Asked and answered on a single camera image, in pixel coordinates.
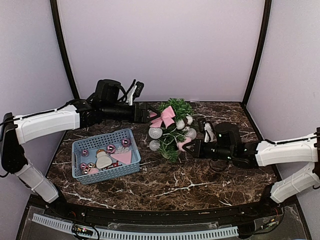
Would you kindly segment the white cotton boll ornament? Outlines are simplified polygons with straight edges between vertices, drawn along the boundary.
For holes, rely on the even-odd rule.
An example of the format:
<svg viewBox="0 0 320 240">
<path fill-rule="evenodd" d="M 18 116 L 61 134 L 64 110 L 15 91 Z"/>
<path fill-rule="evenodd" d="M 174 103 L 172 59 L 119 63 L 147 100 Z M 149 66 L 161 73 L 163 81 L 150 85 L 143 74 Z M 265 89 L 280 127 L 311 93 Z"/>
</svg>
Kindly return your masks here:
<svg viewBox="0 0 320 240">
<path fill-rule="evenodd" d="M 175 123 L 176 129 L 180 131 L 188 131 L 193 121 L 194 121 L 193 117 L 191 115 L 187 115 L 186 117 L 178 120 Z"/>
</svg>

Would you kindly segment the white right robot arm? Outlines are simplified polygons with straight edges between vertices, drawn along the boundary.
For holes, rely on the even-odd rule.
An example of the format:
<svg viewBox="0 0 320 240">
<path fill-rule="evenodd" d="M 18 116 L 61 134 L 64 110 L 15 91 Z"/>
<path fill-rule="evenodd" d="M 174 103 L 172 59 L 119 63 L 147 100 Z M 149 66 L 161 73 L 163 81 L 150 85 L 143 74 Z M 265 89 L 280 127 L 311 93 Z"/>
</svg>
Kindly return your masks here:
<svg viewBox="0 0 320 240">
<path fill-rule="evenodd" d="M 242 142 L 239 127 L 230 122 L 216 126 L 199 121 L 204 139 L 184 143 L 182 149 L 197 159 L 231 162 L 242 169 L 257 169 L 276 164 L 304 162 L 306 165 L 291 176 L 266 186 L 255 213 L 266 217 L 275 205 L 320 184 L 320 131 L 300 138 Z"/>
</svg>

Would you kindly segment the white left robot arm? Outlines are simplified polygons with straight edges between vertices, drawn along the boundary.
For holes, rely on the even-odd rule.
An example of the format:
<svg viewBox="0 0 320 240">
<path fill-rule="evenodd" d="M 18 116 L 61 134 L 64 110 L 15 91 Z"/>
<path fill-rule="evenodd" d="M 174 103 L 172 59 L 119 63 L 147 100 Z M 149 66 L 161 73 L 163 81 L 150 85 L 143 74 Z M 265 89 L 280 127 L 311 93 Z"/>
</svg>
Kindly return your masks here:
<svg viewBox="0 0 320 240">
<path fill-rule="evenodd" d="M 128 90 L 119 81 L 101 79 L 86 99 L 72 99 L 63 106 L 25 115 L 8 112 L 0 124 L 0 164 L 7 175 L 15 175 L 31 191 L 51 204 L 60 218 L 67 218 L 70 206 L 58 188 L 38 170 L 25 153 L 24 145 L 58 133 L 85 129 L 105 120 L 145 124 L 161 114 L 148 103 L 138 103 L 145 85 L 133 80 Z"/>
</svg>

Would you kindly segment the pink fabric triangle piece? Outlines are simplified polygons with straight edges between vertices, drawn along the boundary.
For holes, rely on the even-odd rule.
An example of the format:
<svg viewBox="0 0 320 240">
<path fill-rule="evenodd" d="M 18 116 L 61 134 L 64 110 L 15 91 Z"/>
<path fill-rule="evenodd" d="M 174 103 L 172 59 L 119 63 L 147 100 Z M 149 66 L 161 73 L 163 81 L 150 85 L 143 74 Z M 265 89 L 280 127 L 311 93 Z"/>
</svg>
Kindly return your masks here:
<svg viewBox="0 0 320 240">
<path fill-rule="evenodd" d="M 119 161 L 123 164 L 129 165 L 132 162 L 132 151 L 128 150 L 122 153 L 113 153 L 110 155 L 116 161 Z"/>
</svg>

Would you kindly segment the pink fabric bow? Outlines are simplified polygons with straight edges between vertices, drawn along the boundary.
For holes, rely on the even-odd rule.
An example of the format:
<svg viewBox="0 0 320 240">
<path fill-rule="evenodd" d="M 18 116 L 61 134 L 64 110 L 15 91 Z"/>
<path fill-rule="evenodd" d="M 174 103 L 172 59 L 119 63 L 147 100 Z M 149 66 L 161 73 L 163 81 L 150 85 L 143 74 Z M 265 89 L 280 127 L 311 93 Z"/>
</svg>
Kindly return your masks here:
<svg viewBox="0 0 320 240">
<path fill-rule="evenodd" d="M 174 118 L 176 114 L 171 105 L 166 107 L 162 112 L 160 117 L 151 121 L 151 128 L 161 128 L 162 124 L 164 124 L 165 129 L 167 129 L 170 125 L 174 124 Z"/>
</svg>

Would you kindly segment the white ball string lights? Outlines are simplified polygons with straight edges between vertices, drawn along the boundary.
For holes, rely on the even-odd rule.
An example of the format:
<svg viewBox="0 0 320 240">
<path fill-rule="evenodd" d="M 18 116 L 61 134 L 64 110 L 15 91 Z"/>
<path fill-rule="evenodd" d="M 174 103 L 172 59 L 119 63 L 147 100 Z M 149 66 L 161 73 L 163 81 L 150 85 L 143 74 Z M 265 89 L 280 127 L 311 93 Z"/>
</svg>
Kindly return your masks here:
<svg viewBox="0 0 320 240">
<path fill-rule="evenodd" d="M 160 128 L 149 127 L 148 136 L 151 138 L 149 148 L 152 151 L 168 151 L 169 147 L 173 147 L 174 150 L 184 152 L 182 149 L 182 143 L 188 143 L 194 140 L 197 136 L 197 131 L 192 127 L 192 124 L 187 131 L 178 130 L 176 128 L 175 121 L 167 129 L 162 124 Z"/>
</svg>

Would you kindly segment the small green christmas tree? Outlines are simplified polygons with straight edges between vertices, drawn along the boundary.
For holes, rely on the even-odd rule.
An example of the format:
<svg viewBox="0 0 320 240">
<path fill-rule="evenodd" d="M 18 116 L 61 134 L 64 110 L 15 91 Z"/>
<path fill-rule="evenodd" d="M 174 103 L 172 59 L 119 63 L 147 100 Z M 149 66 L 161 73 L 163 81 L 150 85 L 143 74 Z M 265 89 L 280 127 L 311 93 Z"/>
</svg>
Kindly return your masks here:
<svg viewBox="0 0 320 240">
<path fill-rule="evenodd" d="M 182 98 L 170 98 L 161 102 L 155 109 L 159 114 L 153 110 L 149 111 L 149 117 L 152 118 L 148 130 L 151 139 L 149 149 L 174 163 L 184 151 L 183 145 L 197 136 L 193 127 L 193 107 Z"/>
</svg>

